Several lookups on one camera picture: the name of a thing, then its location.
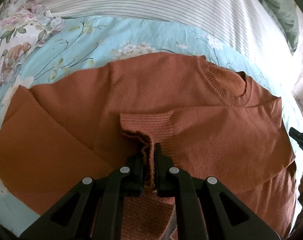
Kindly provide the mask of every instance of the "rust-colored knit sweater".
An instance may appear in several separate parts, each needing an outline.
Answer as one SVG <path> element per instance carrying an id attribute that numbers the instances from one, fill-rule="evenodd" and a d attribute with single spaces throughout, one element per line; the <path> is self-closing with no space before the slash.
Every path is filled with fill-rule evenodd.
<path id="1" fill-rule="evenodd" d="M 155 142 L 175 166 L 215 176 L 280 235 L 295 205 L 281 99 L 204 56 L 155 53 L 19 87 L 0 130 L 0 178 L 43 214 L 83 177 L 100 178 Z M 126 199 L 122 239 L 160 239 L 173 200 Z"/>

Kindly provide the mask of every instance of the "bed sheet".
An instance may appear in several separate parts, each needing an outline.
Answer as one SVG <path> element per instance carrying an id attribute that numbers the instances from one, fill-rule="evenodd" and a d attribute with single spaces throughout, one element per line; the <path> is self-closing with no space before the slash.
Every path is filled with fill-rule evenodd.
<path id="1" fill-rule="evenodd" d="M 0 127 L 1 112 L 8 104 L 8 97 L 4 95 L 6 91 L 7 94 L 13 93 L 19 84 L 29 86 L 32 81 L 32 85 L 52 83 L 76 70 L 101 67 L 113 60 L 160 51 L 205 55 L 216 65 L 245 71 L 272 94 L 282 97 L 282 117 L 287 131 L 294 127 L 303 132 L 303 117 L 294 98 L 282 84 L 209 33 L 177 22 L 100 16 L 66 20 L 63 31 L 32 52 L 20 66 L 16 80 L 0 88 Z M 297 180 L 300 181 L 303 151 L 292 139 L 291 143 L 296 154 Z M 295 219 L 300 210 L 298 203 Z M 19 236 L 38 217 L 0 181 L 0 223 L 3 226 Z"/>
<path id="2" fill-rule="evenodd" d="M 258 0 L 38 0 L 53 15 L 108 15 L 195 25 L 271 73 L 290 92 L 300 67 Z"/>

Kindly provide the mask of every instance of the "silver screw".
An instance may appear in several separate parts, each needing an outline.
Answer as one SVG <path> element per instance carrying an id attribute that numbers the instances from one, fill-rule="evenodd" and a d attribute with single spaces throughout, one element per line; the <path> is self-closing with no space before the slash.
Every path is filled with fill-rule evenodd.
<path id="1" fill-rule="evenodd" d="M 130 168 L 128 168 L 126 166 L 120 168 L 121 173 L 128 173 L 129 171 L 130 171 Z"/>
<path id="2" fill-rule="evenodd" d="M 179 172 L 179 168 L 176 168 L 176 167 L 171 167 L 170 168 L 170 173 L 176 174 L 178 172 Z"/>
<path id="3" fill-rule="evenodd" d="M 90 183 L 92 183 L 92 182 L 93 182 L 93 179 L 90 178 L 90 177 L 83 178 L 83 183 L 84 183 L 85 185 L 88 185 L 88 184 L 90 184 Z"/>
<path id="4" fill-rule="evenodd" d="M 217 183 L 217 179 L 215 177 L 209 177 L 207 179 L 208 183 L 210 184 L 216 184 Z"/>

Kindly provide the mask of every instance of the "green pillow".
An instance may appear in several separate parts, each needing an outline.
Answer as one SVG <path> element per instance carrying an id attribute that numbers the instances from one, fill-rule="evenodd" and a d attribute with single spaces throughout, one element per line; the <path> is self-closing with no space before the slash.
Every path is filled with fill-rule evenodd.
<path id="1" fill-rule="evenodd" d="M 292 55 L 297 49 L 299 26 L 293 0 L 259 0 L 285 36 Z"/>

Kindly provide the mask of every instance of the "striped fabric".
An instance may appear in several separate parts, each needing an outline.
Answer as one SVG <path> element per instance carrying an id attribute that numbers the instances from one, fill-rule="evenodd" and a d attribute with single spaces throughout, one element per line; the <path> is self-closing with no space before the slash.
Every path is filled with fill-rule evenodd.
<path id="1" fill-rule="evenodd" d="M 38 2 L 49 8 L 54 15 L 61 17 L 110 15 L 196 25 L 266 71 L 269 64 L 273 68 L 275 64 L 279 64 L 284 69 L 284 64 L 289 64 L 291 58 L 284 36 L 257 0 L 38 0 Z M 293 73 L 291 70 L 290 76 L 288 74 L 284 76 L 285 80 L 282 82 L 286 82 L 286 86 L 294 85 L 298 74 L 299 71 Z"/>

